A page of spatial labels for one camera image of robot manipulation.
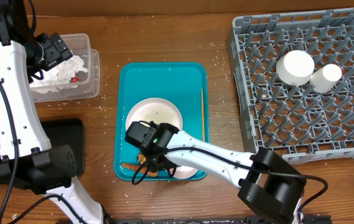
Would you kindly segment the white tissue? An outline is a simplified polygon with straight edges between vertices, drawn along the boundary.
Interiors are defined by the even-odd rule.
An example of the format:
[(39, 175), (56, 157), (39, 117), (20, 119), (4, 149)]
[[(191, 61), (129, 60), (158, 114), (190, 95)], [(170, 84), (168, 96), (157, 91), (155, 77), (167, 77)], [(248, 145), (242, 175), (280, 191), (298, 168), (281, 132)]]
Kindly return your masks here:
[(58, 64), (48, 72), (43, 71), (42, 80), (34, 79), (30, 87), (37, 93), (59, 92), (64, 89), (63, 85), (70, 84), (72, 77), (77, 77), (78, 72), (87, 73), (83, 59), (77, 55)]

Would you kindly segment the small pink bowl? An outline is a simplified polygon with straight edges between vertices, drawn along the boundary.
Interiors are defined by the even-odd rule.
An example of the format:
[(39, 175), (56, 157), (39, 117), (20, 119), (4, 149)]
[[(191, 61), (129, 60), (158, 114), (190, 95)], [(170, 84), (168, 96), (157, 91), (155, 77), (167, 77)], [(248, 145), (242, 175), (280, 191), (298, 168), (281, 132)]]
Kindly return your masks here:
[(177, 179), (188, 179), (193, 177), (198, 172), (197, 169), (187, 166), (180, 166), (175, 169), (171, 169), (170, 173)]

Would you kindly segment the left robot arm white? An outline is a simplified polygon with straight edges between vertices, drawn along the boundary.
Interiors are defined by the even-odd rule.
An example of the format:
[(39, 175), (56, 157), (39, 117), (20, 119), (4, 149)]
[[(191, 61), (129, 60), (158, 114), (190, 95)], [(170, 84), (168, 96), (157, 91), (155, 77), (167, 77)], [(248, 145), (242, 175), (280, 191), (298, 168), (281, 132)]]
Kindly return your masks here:
[(50, 143), (30, 90), (33, 80), (70, 59), (58, 34), (35, 35), (23, 1), (0, 1), (0, 184), (53, 201), (73, 223), (111, 223), (78, 180), (72, 148)]

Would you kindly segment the white paper cup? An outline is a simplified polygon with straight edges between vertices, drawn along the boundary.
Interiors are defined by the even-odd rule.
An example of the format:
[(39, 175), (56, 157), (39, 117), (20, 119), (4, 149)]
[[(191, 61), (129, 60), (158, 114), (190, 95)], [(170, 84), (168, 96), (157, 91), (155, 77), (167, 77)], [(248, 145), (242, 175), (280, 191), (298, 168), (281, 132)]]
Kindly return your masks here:
[(328, 64), (317, 70), (310, 79), (310, 84), (314, 86), (317, 93), (330, 91), (342, 77), (342, 70), (338, 65)]

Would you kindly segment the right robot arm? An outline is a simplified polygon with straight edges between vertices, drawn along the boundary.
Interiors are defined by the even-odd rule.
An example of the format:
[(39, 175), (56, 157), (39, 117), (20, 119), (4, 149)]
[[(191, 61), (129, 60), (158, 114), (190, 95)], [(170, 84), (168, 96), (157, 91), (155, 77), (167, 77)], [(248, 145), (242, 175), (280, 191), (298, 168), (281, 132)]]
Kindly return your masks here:
[(139, 148), (151, 161), (169, 161), (225, 179), (239, 190), (247, 207), (271, 223), (292, 223), (296, 218), (306, 181), (275, 152), (227, 150), (166, 123), (143, 137)]

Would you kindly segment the pale green bowl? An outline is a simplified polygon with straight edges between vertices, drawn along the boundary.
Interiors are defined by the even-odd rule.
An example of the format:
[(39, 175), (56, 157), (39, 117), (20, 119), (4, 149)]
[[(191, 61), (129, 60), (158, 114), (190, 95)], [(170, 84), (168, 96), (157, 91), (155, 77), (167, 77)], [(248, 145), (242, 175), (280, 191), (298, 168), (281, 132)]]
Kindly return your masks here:
[(288, 85), (301, 86), (309, 82), (315, 68), (311, 55), (302, 50), (293, 50), (281, 57), (276, 64), (276, 73)]

